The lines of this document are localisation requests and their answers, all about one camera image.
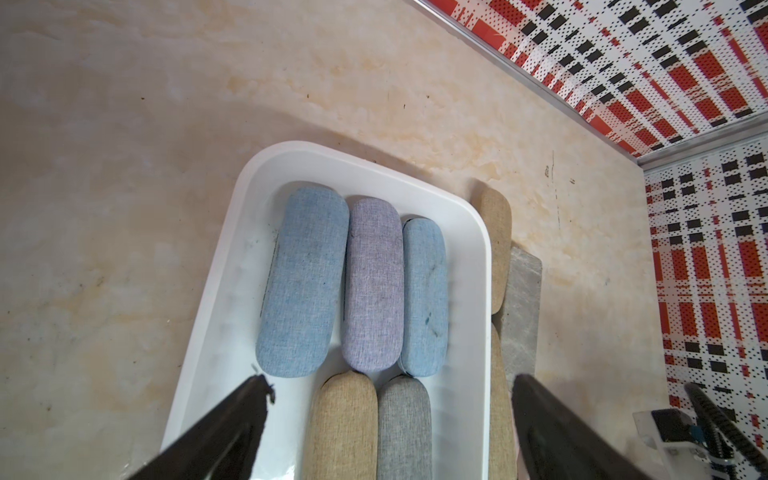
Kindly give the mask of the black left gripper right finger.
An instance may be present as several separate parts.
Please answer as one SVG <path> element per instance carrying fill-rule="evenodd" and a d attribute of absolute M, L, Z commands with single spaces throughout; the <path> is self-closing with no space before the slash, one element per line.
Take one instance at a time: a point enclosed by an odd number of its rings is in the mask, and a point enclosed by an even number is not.
<path fill-rule="evenodd" d="M 511 397 L 531 479 L 646 479 L 534 376 L 515 377 Z"/>

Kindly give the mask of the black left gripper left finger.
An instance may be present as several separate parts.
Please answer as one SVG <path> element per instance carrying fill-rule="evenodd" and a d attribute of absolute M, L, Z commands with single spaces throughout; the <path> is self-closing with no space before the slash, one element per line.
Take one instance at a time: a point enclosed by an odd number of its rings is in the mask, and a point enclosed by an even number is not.
<path fill-rule="evenodd" d="M 253 375 L 141 470 L 134 479 L 248 479 L 275 392 Z"/>

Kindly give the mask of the tan case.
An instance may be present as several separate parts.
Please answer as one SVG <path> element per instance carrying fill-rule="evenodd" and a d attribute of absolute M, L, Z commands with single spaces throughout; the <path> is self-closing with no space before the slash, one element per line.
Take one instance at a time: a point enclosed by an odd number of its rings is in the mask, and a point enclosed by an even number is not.
<path fill-rule="evenodd" d="M 316 392 L 304 444 L 303 479 L 377 476 L 378 399 L 370 378 L 348 371 Z"/>

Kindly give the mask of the grey fabric glasses case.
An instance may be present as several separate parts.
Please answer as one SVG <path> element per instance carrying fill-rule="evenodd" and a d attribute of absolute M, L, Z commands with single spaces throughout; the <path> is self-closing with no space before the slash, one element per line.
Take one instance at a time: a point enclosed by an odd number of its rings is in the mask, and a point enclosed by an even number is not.
<path fill-rule="evenodd" d="M 377 479 L 432 479 L 429 394 L 409 376 L 397 376 L 378 393 Z"/>

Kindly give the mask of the light blue case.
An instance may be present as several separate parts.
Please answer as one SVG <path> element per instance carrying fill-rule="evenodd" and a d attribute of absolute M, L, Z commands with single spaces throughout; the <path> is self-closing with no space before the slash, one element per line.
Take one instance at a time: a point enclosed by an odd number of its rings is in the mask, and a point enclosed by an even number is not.
<path fill-rule="evenodd" d="M 411 218 L 403 226 L 404 337 L 398 361 L 412 377 L 442 368 L 449 340 L 448 262 L 439 226 Z"/>

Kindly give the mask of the purple fabric glasses case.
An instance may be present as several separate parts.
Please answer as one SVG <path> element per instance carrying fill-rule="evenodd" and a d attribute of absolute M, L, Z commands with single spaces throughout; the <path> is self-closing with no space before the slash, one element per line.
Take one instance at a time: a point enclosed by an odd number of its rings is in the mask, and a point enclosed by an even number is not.
<path fill-rule="evenodd" d="M 357 200 L 346 252 L 342 354 L 364 373 L 392 367 L 404 336 L 404 257 L 401 220 L 388 202 Z"/>

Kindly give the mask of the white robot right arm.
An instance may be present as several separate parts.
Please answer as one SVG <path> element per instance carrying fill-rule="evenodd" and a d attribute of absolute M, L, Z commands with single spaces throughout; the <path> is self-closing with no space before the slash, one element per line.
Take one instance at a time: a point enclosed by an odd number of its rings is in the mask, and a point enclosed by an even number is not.
<path fill-rule="evenodd" d="M 767 456 L 696 383 L 684 391 L 694 415 L 677 408 L 635 412 L 642 442 L 660 457 L 658 479 L 736 479 L 748 464 L 767 477 Z"/>

